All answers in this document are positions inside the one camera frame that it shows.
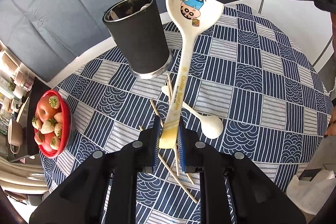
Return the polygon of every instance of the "black cup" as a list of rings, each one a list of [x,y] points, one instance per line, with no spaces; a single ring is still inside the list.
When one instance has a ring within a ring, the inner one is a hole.
[[[138,78],[164,73],[172,62],[156,0],[123,0],[109,8],[103,22]]]

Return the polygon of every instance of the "tablecloth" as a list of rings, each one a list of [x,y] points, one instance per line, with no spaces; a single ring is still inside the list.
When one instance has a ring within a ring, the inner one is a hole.
[[[173,54],[174,84],[182,37],[173,22],[164,32]],[[135,78],[115,47],[88,62],[55,90],[68,101],[76,122],[73,143],[58,158],[41,156],[48,187],[54,190],[95,150],[117,151],[136,140],[138,126],[149,128],[154,99],[163,119],[168,98],[161,93],[167,75]],[[198,36],[184,100],[203,115],[217,115],[224,131],[207,139],[200,122],[182,111],[186,127],[218,151],[247,155],[283,191],[304,170],[330,119],[332,104],[302,51],[273,23],[237,4],[226,6],[218,22]],[[173,152],[160,150],[176,171]],[[199,177],[180,179],[199,201]],[[137,223],[198,223],[195,204],[160,163],[155,174],[138,174]]]

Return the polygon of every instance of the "beige cup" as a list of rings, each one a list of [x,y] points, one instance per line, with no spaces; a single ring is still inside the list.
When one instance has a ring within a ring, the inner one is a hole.
[[[11,119],[8,125],[8,143],[10,144],[10,150],[13,154],[17,154],[20,151],[20,146],[23,143],[23,130],[22,126],[15,120]],[[17,151],[13,151],[13,147],[18,146]]]

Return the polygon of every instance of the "mug handle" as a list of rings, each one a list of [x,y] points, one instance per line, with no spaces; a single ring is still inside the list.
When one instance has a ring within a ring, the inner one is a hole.
[[[18,148],[18,150],[16,152],[13,151],[13,146],[14,145],[12,145],[12,144],[10,145],[10,150],[12,151],[13,154],[18,154],[19,151],[20,151],[20,145],[19,145],[19,148]]]

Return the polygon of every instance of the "cartoon character print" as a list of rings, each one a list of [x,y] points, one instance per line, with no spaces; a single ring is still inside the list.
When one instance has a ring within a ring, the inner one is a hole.
[[[206,0],[181,0],[181,14],[186,19],[191,19],[192,24],[195,27],[200,25],[200,21],[197,19],[200,15],[200,8],[203,6]]]

